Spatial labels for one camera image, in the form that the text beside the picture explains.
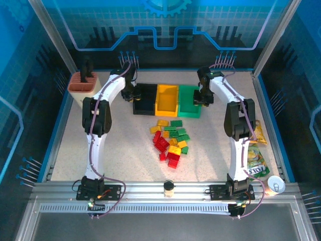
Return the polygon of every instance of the black bottle cap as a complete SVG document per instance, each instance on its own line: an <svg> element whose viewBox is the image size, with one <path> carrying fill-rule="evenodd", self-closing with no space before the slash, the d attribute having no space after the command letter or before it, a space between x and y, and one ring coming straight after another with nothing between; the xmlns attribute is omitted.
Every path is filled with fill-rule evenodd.
<svg viewBox="0 0 321 241"><path fill-rule="evenodd" d="M171 191L174 189L174 182L171 180L167 180L164 182L164 189L166 191Z"/></svg>

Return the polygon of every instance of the green snack package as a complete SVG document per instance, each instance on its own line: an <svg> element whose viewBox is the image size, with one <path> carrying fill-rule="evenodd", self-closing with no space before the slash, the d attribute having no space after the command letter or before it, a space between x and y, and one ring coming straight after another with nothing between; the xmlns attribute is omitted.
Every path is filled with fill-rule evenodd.
<svg viewBox="0 0 321 241"><path fill-rule="evenodd" d="M247 172L253 177L265 177L270 170L256 144L249 146L247 157Z"/></svg>

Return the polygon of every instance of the yellow block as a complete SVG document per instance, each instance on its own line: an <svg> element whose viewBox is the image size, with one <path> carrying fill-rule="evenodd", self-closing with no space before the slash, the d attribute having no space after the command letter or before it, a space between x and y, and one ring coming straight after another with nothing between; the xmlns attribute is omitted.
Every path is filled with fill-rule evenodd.
<svg viewBox="0 0 321 241"><path fill-rule="evenodd" d="M159 119L157 121L157 125L160 127L168 127L169 126L169 121L164 120L164 119Z"/></svg>
<svg viewBox="0 0 321 241"><path fill-rule="evenodd" d="M172 138L172 139L170 140L170 145L171 145L171 146L176 146L177 144L178 144L178 142L177 142L176 138Z"/></svg>
<svg viewBox="0 0 321 241"><path fill-rule="evenodd" d="M164 138L169 138L170 137L170 132L163 132L163 137Z"/></svg>
<svg viewBox="0 0 321 241"><path fill-rule="evenodd" d="M178 145L179 145L179 148L187 147L186 141L179 142Z"/></svg>
<svg viewBox="0 0 321 241"><path fill-rule="evenodd" d="M151 128L149 128L149 131L150 131L150 133L151 134L155 134L157 131L162 131L162 128L161 127L159 127L159 126L157 126L157 127L151 127Z"/></svg>
<svg viewBox="0 0 321 241"><path fill-rule="evenodd" d="M180 148L178 148L178 147L170 146L169 152L180 156L182 150Z"/></svg>

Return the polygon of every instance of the vent slot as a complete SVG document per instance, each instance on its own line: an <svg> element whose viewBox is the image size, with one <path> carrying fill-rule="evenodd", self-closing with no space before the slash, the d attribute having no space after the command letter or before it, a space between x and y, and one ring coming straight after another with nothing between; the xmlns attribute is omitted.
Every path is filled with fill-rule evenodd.
<svg viewBox="0 0 321 241"><path fill-rule="evenodd" d="M41 204L40 212L47 213L105 213L113 203L105 204L105 207L97 206L94 210L87 210L87 203L46 203ZM228 205L223 203L209 204L163 204L163 203L120 203L113 213L206 213L229 215Z"/></svg>

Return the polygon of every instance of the plastic bin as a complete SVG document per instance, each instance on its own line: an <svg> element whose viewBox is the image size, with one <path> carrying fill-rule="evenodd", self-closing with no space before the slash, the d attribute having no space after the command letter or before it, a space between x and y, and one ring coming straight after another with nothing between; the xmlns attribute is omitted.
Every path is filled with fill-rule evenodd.
<svg viewBox="0 0 321 241"><path fill-rule="evenodd" d="M93 78L86 77L88 83L80 82L80 72L74 73L68 85L68 91L82 108L82 101L85 97L93 97L101 89L101 84L96 73Z"/></svg>
<svg viewBox="0 0 321 241"><path fill-rule="evenodd" d="M179 87L178 85L157 86L155 102L155 115L177 117L179 108Z"/></svg>
<svg viewBox="0 0 321 241"><path fill-rule="evenodd" d="M201 116L200 105L195 106L193 102L194 90L199 87L191 85L180 85L179 93L179 117L199 118Z"/></svg>
<svg viewBox="0 0 321 241"><path fill-rule="evenodd" d="M141 99L134 100L133 114L155 115L157 84L137 84L141 91Z"/></svg>

